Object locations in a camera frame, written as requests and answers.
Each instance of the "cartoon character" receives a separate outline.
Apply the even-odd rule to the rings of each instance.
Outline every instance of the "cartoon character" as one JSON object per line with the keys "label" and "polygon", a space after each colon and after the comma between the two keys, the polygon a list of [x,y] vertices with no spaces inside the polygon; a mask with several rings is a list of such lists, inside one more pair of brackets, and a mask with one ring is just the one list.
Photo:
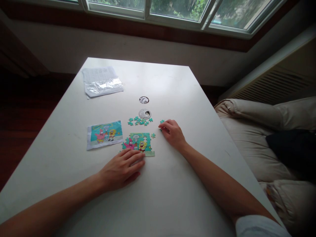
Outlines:
{"label": "cartoon character", "polygon": [[137,140],[139,139],[139,136],[138,136],[138,135],[134,135],[133,138],[134,138],[134,140],[135,140],[134,149],[135,149],[135,150],[138,150]]}
{"label": "cartoon character", "polygon": [[115,134],[116,134],[116,130],[115,129],[111,129],[110,130],[110,135],[109,135],[109,139],[108,139],[108,141],[112,138],[112,140],[111,141],[113,141],[114,139],[114,136],[115,136]]}
{"label": "cartoon character", "polygon": [[94,135],[96,135],[96,140],[98,143],[104,142],[104,134],[102,129],[100,129],[100,134],[95,133]]}
{"label": "cartoon character", "polygon": [[147,146],[147,143],[141,141],[141,142],[139,143],[139,151],[145,152],[146,146]]}
{"label": "cartoon character", "polygon": [[109,126],[104,126],[103,129],[104,129],[104,131],[105,131],[104,138],[105,138],[105,140],[107,140],[107,139],[108,139],[108,129],[109,129]]}
{"label": "cartoon character", "polygon": [[124,143],[124,145],[126,146],[126,148],[130,148],[130,149],[134,149],[135,144],[133,144],[133,140],[129,138],[129,143]]}

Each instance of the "radiator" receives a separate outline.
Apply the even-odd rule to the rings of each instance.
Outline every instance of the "radiator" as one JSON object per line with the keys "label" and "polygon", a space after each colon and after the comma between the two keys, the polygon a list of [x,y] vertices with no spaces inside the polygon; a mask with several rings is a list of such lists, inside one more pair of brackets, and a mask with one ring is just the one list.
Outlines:
{"label": "radiator", "polygon": [[277,104],[316,95],[316,24],[219,97]]}
{"label": "radiator", "polygon": [[275,66],[229,97],[276,104],[283,98],[308,89],[314,84],[315,79]]}

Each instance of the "wooden floor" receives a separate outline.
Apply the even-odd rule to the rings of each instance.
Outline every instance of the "wooden floor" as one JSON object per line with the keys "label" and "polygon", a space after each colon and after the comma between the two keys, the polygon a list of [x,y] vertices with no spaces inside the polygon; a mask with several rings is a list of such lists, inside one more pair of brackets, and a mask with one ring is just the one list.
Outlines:
{"label": "wooden floor", "polygon": [[[0,72],[0,190],[53,112],[74,74],[51,73],[30,79]],[[202,86],[212,105],[224,91]]]}

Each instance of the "patrick star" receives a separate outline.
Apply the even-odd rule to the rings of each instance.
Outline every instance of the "patrick star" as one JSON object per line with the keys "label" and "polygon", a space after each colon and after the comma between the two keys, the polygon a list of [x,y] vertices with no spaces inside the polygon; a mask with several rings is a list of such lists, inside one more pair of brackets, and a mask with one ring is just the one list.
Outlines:
{"label": "patrick star", "polygon": [[97,142],[98,143],[100,143],[100,142],[104,142],[104,134],[103,134],[103,130],[102,129],[100,129],[100,134],[94,134],[94,135],[96,135],[96,140],[97,140]]}
{"label": "patrick star", "polygon": [[133,140],[129,138],[129,143],[124,143],[124,145],[126,146],[126,148],[130,148],[132,150],[134,150],[134,146],[135,144],[133,144]]}

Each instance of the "spongebob squarepants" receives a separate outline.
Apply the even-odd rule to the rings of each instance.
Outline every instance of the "spongebob squarepants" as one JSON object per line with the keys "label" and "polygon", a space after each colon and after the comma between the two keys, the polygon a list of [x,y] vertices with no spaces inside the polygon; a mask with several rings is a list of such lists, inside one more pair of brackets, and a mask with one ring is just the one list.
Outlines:
{"label": "spongebob squarepants", "polygon": [[111,129],[110,132],[109,132],[109,139],[108,139],[108,141],[110,141],[111,138],[112,138],[111,141],[113,141],[115,134],[116,134],[116,130],[115,129]]}
{"label": "spongebob squarepants", "polygon": [[141,142],[139,143],[139,151],[145,152],[146,146],[147,146],[147,143],[141,141]]}

